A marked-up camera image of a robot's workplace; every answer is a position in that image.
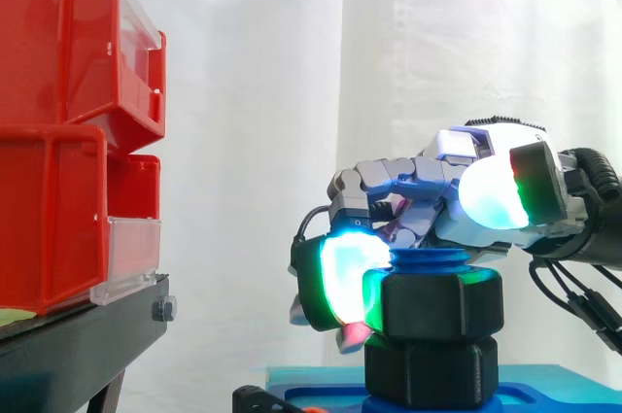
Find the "red storage bin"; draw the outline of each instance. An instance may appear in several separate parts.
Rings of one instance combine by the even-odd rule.
[[[166,40],[136,0],[0,10],[0,124],[95,124],[122,153],[164,136]]]
[[[108,154],[96,126],[0,127],[0,309],[46,314],[151,285],[159,161]]]

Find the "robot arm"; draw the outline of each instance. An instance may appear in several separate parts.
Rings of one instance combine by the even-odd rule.
[[[439,131],[413,158],[360,162],[333,177],[328,185],[330,233],[302,243],[302,230],[294,240],[293,268],[294,249],[303,248],[297,245],[314,242],[315,251],[321,251],[322,240],[353,229],[377,235],[394,249],[462,248],[471,261],[505,256],[515,245],[535,257],[530,274],[541,290],[536,269],[553,266],[566,272],[559,260],[588,262],[602,273],[606,270],[598,266],[622,268],[616,251],[622,232],[617,175],[594,151],[553,153],[542,128],[492,118]],[[510,187],[502,189],[507,181]],[[391,209],[384,202],[388,197]],[[512,208],[520,214],[508,212]],[[594,311],[611,312],[599,295],[592,300],[591,313],[554,301],[597,326]],[[296,297],[293,322],[306,321],[303,307]],[[342,322],[340,347],[362,343],[362,326]],[[348,340],[353,337],[358,341]]]

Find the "bolt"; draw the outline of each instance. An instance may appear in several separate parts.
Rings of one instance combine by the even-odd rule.
[[[154,303],[154,320],[170,323],[177,314],[177,298],[173,295],[161,297]]]

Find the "robotic hand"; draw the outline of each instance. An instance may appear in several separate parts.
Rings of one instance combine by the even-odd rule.
[[[337,172],[328,185],[330,206],[311,211],[294,238],[290,270],[299,295],[292,323],[339,328],[340,351],[356,351],[371,334],[363,275],[389,267],[391,252],[462,249],[471,263],[504,257],[514,245],[534,257],[529,272],[547,297],[622,353],[622,319],[561,264],[592,264],[622,288],[604,268],[622,269],[620,181],[593,150],[553,153],[543,128],[493,117],[439,131],[413,158],[363,161]],[[330,232],[305,239],[310,220],[326,211]],[[568,301],[544,286],[540,267]]]

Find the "black shelf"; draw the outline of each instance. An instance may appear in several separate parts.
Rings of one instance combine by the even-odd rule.
[[[168,276],[107,306],[86,304],[0,327],[0,411],[116,409],[124,370],[165,332],[157,316]]]

